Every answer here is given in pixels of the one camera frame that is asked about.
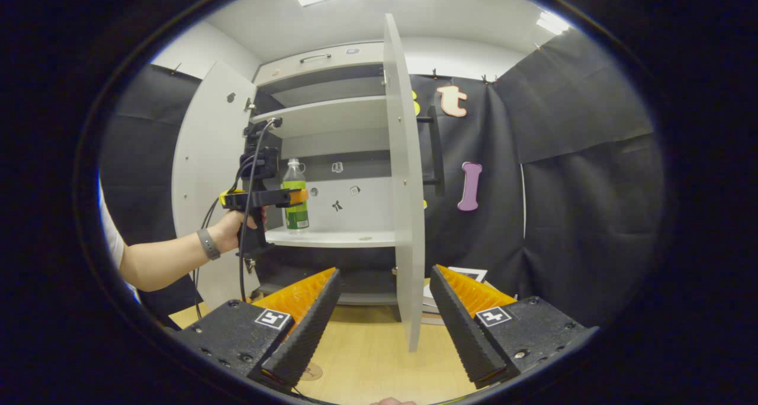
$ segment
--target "human hand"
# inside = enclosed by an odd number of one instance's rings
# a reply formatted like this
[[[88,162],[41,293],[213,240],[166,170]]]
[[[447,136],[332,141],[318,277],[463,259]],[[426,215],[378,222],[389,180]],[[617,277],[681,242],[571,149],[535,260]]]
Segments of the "human hand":
[[[400,402],[400,400],[396,400],[394,397],[385,397],[379,402],[371,403],[371,405],[416,405],[416,403],[413,401]]]
[[[267,209],[268,206],[261,208],[263,224],[268,221],[266,218]],[[221,254],[238,248],[239,239],[237,238],[237,233],[239,232],[239,226],[242,226],[244,216],[245,214],[241,211],[228,211],[228,213],[219,220],[219,223],[208,228],[208,233],[211,234],[211,238],[213,238],[213,242],[216,243],[216,248],[219,249]],[[252,221],[252,217],[247,218],[247,225],[251,229],[258,228],[255,225],[255,222]]]

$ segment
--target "black handle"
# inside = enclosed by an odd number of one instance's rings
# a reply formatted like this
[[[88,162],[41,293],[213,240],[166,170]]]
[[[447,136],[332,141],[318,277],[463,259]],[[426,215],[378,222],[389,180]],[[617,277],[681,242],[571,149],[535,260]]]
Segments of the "black handle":
[[[329,53],[317,54],[317,55],[309,55],[308,57],[303,57],[302,59],[300,59],[300,63],[305,63],[306,60],[308,60],[308,59],[314,59],[314,57],[324,57],[324,56],[326,56],[327,59],[331,58],[331,54],[329,54]]]
[[[247,226],[240,226],[237,233],[237,239],[239,241],[239,251],[242,253],[242,257],[245,259],[252,259],[258,254],[265,251],[265,249],[271,246],[266,242],[265,228],[263,227],[263,216],[261,215],[260,208],[250,208],[250,217],[255,222],[257,229],[251,229]],[[246,229],[245,242],[242,242],[242,230]]]
[[[436,119],[436,108],[430,106],[427,116],[416,117],[417,122],[429,124],[429,139],[431,141],[431,162],[434,167],[434,177],[425,179],[424,184],[434,184],[434,194],[438,197],[445,195],[445,167],[442,162],[442,140],[439,138],[439,123]]]

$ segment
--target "plastic bottle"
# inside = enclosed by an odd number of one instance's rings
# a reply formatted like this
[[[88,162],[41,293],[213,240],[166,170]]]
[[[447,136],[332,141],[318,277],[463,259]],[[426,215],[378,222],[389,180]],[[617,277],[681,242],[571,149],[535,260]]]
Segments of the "plastic bottle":
[[[300,169],[300,162],[293,157],[287,162],[287,172],[282,178],[282,189],[306,189],[305,168]],[[284,209],[284,225],[290,233],[302,233],[308,228],[308,203]]]

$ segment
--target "wristband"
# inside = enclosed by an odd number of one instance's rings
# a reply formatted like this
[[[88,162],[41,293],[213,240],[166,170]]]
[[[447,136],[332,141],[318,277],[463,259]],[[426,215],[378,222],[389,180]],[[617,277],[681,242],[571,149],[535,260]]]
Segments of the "wristband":
[[[200,243],[203,244],[203,251],[205,255],[211,260],[216,260],[221,257],[219,249],[216,248],[216,243],[211,238],[211,233],[208,233],[208,229],[200,229],[197,232],[197,236],[200,237]]]

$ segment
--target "table surface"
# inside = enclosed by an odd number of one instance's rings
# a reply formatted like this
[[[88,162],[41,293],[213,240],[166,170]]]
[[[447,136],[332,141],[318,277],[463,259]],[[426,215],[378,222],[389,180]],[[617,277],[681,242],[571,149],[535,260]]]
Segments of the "table surface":
[[[200,309],[208,311],[205,303]],[[170,317],[182,329],[197,321],[194,306]],[[444,325],[422,324],[419,349],[408,353],[393,306],[336,306],[311,363],[322,377],[301,380],[297,389],[332,403],[369,405],[391,396],[425,405],[476,391]]]

